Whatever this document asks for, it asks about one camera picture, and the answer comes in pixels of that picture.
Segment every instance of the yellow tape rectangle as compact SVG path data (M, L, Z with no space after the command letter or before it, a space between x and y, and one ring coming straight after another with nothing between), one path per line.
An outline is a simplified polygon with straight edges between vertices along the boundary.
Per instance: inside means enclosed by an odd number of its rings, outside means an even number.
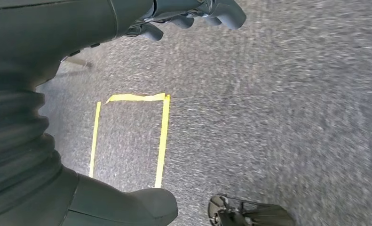
M157 163L157 173L155 176L154 187L160 188L162 186L162 177L164 174L164 162L165 162L165 152L166 152L166 139L168 135L168 124L169 124L169 106L170 106L170 95L165 95L165 93L159 93L153 96L137 96L133 94L118 94L111 96L107 102L111 101L163 101L163 111L162 111L162 122L161 122L161 136L159 139L158 148L158 163ZM93 140L92 140L92 151L90 154L90 169L89 177L93 177L94 164L95 164L95 151L97 145L97 132L98 132L98 122L100 116L101 102L97 102L95 125L93 130Z

